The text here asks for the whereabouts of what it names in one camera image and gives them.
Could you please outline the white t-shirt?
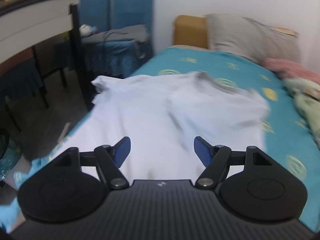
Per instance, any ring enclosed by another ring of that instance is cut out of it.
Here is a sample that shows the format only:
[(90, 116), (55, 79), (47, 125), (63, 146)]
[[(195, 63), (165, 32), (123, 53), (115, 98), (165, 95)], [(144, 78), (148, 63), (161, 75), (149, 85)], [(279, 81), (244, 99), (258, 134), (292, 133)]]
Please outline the white t-shirt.
[(53, 157), (70, 147), (92, 151), (129, 137), (131, 151), (120, 168), (129, 181), (195, 181), (204, 170), (194, 152), (195, 137), (236, 151), (265, 147), (268, 102), (253, 89), (221, 85), (206, 72), (99, 76), (93, 85), (98, 90), (94, 108)]

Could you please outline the teal smiley bed sheet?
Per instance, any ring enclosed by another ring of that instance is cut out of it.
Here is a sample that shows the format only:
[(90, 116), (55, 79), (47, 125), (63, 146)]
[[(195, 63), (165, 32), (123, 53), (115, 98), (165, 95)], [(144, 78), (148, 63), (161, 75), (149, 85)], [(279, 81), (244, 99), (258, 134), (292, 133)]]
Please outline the teal smiley bed sheet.
[[(227, 87), (253, 89), (268, 102), (270, 112), (263, 121), (265, 147), (261, 149), (304, 183), (308, 200), (300, 220), (312, 231), (318, 231), (319, 149), (310, 134), (307, 122), (296, 111), (283, 81), (268, 69), (242, 57), (180, 47), (162, 51), (130, 77), (191, 72), (206, 72), (214, 81)], [(19, 188), (25, 180), (53, 160), (53, 151), (85, 122), (90, 113), (48, 156), (33, 160), (27, 168), (16, 169), (12, 180), (13, 187)]]

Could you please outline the green cartoon fleece blanket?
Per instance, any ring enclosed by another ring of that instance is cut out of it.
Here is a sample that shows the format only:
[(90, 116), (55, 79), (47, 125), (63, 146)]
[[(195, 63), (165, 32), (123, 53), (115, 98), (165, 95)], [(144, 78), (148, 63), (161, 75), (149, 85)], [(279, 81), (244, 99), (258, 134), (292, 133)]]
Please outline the green cartoon fleece blanket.
[(287, 78), (283, 82), (293, 97), (297, 112), (306, 120), (319, 147), (319, 85), (301, 77)]

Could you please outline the pink fluffy blanket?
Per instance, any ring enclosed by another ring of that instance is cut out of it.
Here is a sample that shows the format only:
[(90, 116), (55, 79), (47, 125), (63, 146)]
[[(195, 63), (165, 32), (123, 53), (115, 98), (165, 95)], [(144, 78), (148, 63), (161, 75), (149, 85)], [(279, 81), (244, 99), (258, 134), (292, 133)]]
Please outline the pink fluffy blanket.
[(320, 75), (293, 61), (268, 58), (263, 67), (274, 72), (280, 79), (303, 78), (320, 85)]

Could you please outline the grey pillow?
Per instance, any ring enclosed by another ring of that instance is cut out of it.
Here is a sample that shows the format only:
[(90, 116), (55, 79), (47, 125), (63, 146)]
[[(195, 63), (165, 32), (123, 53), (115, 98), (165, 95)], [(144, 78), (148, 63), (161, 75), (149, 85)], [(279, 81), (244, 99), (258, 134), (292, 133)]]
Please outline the grey pillow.
[(301, 62), (299, 34), (293, 30), (226, 14), (208, 14), (206, 23), (210, 50), (240, 56), (259, 65), (267, 58)]

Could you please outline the grey cloth on chair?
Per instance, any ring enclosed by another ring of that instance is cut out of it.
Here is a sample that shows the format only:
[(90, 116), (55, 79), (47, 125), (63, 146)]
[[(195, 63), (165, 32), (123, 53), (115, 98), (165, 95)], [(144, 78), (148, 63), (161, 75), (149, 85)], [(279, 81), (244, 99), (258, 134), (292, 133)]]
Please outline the grey cloth on chair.
[(101, 43), (110, 41), (137, 41), (144, 43), (149, 40), (149, 33), (145, 25), (132, 25), (120, 29), (111, 29), (83, 38), (84, 43)]

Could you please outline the mustard yellow headboard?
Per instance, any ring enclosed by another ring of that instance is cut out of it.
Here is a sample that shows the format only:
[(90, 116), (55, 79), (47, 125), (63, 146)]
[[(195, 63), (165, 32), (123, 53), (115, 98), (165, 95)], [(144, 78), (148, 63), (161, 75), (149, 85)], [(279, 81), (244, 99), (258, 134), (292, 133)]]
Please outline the mustard yellow headboard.
[(172, 44), (208, 49), (206, 18), (177, 16), (173, 22)]

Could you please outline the small plush toy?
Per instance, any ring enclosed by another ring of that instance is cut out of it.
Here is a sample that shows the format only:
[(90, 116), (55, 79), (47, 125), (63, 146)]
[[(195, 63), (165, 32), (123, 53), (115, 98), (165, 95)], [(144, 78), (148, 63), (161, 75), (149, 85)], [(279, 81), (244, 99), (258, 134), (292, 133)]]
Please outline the small plush toy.
[(95, 26), (83, 24), (80, 26), (79, 31), (80, 31), (80, 35), (82, 37), (88, 37), (88, 36), (92, 35), (93, 33), (96, 33), (97, 28)]

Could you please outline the blue chair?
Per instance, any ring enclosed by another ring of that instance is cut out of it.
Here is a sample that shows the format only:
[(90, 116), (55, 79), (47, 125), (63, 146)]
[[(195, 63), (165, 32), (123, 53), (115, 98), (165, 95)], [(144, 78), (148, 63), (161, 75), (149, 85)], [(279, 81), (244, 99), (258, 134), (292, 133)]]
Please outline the blue chair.
[(126, 78), (153, 56), (153, 0), (80, 0), (80, 24), (95, 26), (97, 34), (132, 25), (145, 25), (149, 40), (84, 43), (86, 69), (95, 75)]

